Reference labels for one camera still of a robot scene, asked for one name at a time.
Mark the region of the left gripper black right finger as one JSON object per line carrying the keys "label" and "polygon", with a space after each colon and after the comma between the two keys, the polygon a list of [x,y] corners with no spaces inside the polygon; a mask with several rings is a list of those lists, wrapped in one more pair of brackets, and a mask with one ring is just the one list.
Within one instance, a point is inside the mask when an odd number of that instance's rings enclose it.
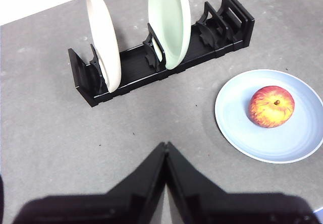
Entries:
{"label": "left gripper black right finger", "polygon": [[301,197],[228,193],[166,144],[167,186],[184,223],[318,223]]}

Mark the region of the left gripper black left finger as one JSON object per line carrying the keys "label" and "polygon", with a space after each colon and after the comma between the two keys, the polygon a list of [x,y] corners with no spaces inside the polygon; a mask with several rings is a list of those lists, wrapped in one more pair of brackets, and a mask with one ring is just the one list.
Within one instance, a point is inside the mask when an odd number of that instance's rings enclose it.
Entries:
{"label": "left gripper black left finger", "polygon": [[150,223],[165,187],[160,143],[107,193],[47,196],[27,202],[14,223]]}

